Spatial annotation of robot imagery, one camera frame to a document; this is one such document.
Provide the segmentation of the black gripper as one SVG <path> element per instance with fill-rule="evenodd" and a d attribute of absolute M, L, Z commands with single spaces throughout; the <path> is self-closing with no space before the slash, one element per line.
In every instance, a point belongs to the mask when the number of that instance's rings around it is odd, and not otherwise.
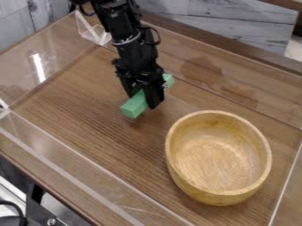
<path fill-rule="evenodd" d="M 113 40 L 118 57 L 112 61 L 122 89 L 132 97 L 142 87 L 149 109 L 164 100 L 164 70 L 156 63 L 158 41 L 148 39 Z"/>

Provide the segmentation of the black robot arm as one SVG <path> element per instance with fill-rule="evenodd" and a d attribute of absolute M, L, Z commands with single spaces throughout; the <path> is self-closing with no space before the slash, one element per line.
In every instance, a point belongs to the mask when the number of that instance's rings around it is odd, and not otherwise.
<path fill-rule="evenodd" d="M 138 91 L 145 95 L 149 109 L 164 100 L 164 69 L 156 63 L 156 46 L 150 26 L 141 23 L 136 0 L 68 0 L 84 15 L 94 14 L 106 33 L 118 58 L 112 60 L 121 86 L 128 97 Z"/>

